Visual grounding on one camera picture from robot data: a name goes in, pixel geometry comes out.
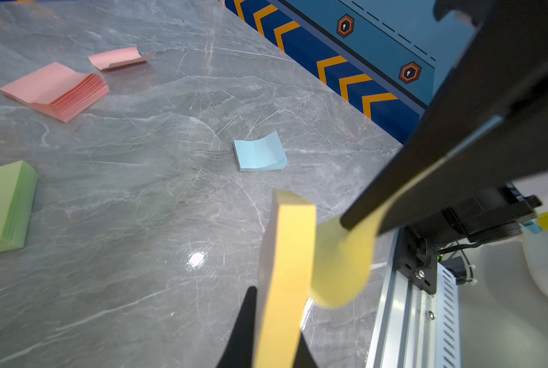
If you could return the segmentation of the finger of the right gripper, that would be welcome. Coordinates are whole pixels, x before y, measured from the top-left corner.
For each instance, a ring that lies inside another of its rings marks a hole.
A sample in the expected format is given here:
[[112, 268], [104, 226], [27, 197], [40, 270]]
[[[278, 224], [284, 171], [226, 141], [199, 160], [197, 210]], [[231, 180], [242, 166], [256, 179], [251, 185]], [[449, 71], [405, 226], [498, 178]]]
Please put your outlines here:
[[548, 1], [498, 1], [400, 152], [341, 216], [381, 234], [548, 171]]

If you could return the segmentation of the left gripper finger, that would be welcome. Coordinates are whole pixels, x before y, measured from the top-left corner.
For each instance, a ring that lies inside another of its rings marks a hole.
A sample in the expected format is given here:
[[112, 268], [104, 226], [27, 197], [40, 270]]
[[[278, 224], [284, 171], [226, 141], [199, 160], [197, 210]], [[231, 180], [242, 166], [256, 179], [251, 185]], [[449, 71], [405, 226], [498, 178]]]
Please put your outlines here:
[[[252, 366], [256, 300], [257, 287], [251, 286], [246, 291], [231, 336], [219, 363], [217, 363], [217, 368]], [[318, 367], [303, 335], [300, 337], [293, 367]]]

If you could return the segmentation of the torn yellow page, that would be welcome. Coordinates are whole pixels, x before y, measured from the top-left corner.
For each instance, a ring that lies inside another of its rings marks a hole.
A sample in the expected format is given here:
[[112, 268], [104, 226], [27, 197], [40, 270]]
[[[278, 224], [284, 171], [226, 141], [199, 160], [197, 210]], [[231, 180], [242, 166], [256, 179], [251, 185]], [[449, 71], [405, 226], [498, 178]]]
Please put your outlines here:
[[445, 162], [445, 157], [439, 159], [410, 179], [351, 230], [343, 228], [338, 216], [317, 225], [309, 291], [309, 298], [315, 305], [326, 309], [341, 308], [364, 290], [370, 276], [376, 238], [387, 213], [407, 191]]

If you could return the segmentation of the blue curved memo pad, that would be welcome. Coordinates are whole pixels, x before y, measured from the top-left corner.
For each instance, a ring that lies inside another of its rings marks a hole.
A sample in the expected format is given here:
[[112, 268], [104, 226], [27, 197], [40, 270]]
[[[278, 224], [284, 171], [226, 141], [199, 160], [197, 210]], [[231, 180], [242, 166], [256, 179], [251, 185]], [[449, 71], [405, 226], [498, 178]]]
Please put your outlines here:
[[277, 131], [258, 140], [234, 140], [240, 172], [283, 170], [288, 162]]

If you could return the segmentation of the torn pink page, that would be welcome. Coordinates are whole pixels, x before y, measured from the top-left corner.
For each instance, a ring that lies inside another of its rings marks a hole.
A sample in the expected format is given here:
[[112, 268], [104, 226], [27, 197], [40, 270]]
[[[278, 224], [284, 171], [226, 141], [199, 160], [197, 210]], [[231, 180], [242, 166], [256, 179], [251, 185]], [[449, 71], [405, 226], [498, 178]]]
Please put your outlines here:
[[131, 47], [91, 55], [88, 57], [88, 60], [99, 71], [106, 71], [131, 64], [151, 61], [155, 58], [155, 55], [155, 53], [141, 55], [137, 47]]

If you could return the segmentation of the pink memo pad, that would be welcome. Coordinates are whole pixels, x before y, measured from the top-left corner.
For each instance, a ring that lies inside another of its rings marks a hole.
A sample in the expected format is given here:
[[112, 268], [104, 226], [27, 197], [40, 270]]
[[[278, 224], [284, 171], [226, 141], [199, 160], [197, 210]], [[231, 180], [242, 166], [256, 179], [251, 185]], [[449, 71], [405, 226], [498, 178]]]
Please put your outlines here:
[[110, 92], [101, 75], [51, 63], [0, 91], [25, 106], [68, 123]]

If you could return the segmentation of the small yellow memo pad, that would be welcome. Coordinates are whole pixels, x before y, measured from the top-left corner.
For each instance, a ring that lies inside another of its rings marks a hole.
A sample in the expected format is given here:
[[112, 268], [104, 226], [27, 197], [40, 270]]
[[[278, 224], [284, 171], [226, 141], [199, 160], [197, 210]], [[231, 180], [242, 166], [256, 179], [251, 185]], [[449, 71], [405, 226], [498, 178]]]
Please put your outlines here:
[[312, 280], [316, 207], [274, 190], [259, 253], [253, 367], [292, 367]]

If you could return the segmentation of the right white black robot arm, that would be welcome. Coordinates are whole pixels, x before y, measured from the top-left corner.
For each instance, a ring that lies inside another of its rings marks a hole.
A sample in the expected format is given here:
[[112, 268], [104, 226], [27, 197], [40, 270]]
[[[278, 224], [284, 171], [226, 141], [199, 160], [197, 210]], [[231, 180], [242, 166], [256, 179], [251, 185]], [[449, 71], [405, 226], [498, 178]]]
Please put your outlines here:
[[486, 241], [532, 219], [548, 173], [548, 1], [439, 1], [434, 14], [478, 21], [402, 150], [341, 216], [352, 241], [407, 225], [448, 241]]

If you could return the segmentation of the large green memo pad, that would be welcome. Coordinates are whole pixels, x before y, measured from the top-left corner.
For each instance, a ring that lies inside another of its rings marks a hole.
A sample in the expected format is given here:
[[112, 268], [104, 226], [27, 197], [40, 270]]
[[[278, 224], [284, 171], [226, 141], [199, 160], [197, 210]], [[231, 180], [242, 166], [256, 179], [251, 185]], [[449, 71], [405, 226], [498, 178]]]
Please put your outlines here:
[[25, 246], [38, 180], [24, 161], [0, 166], [0, 253]]

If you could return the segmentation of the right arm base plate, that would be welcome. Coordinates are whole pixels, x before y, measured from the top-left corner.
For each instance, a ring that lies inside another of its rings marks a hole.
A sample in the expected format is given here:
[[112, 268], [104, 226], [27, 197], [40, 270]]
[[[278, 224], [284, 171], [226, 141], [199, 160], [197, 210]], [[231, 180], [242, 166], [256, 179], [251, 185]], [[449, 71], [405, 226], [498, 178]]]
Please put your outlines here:
[[393, 269], [427, 294], [436, 294], [437, 254], [409, 226], [399, 229]]

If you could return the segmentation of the aluminium front rail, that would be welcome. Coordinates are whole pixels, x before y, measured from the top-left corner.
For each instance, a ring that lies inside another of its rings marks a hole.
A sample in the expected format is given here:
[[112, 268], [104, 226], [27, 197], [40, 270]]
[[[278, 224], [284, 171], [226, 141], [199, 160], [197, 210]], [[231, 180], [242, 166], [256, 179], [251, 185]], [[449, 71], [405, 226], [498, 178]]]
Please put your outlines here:
[[459, 289], [437, 261], [436, 294], [421, 291], [393, 269], [397, 231], [388, 259], [368, 367], [460, 367]]

